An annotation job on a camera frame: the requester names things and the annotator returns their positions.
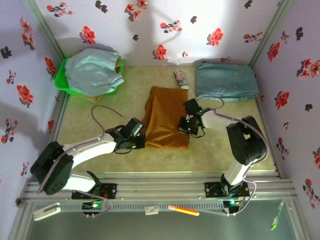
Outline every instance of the orange marker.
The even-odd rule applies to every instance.
[[[195,210],[190,210],[190,209],[186,209],[186,208],[182,208],[182,207],[178,207],[178,206],[168,206],[168,209],[179,212],[179,213],[183,213],[183,214],[189,214],[189,215],[193,215],[193,216],[199,216],[199,212],[195,211]]]

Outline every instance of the floral wallpaper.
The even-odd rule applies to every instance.
[[[34,1],[66,56],[112,48],[126,66],[248,64],[279,7],[263,0]]]
[[[311,239],[320,239],[319,9],[318,0],[289,4],[254,65],[273,151],[293,180]]]
[[[52,78],[60,60],[23,0],[2,2],[0,16],[0,239],[6,240],[15,200],[55,127],[59,93]]]

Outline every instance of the green basket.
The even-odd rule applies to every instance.
[[[58,69],[58,72],[56,73],[56,76],[55,76],[55,79],[54,79],[54,85],[57,89],[59,90],[62,90],[62,91],[66,91],[68,94],[71,94],[71,95],[84,95],[82,92],[79,92],[79,91],[75,91],[75,90],[72,90],[71,88],[69,88],[69,85],[68,85],[68,80],[67,80],[67,76],[66,76],[66,63],[67,63],[67,60],[69,58],[71,58],[72,56],[68,56],[66,57],[59,69]],[[120,66],[120,69],[119,69],[119,74],[122,74],[123,72],[123,69],[124,69],[124,60],[119,57],[118,60],[121,61],[121,66]],[[111,91],[111,92],[108,92],[106,94],[115,94],[117,89],[118,89],[119,85],[115,86],[115,90],[114,91]]]

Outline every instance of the glass surface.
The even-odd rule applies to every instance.
[[[200,212],[110,212],[94,219],[61,212],[33,221],[28,240],[295,240],[286,203],[271,230],[281,200],[255,200],[236,217]]]

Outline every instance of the brown cloth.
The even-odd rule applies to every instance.
[[[187,89],[158,86],[151,88],[142,120],[146,126],[146,148],[189,148],[189,135],[178,131],[180,118],[187,115],[183,106],[187,100]]]

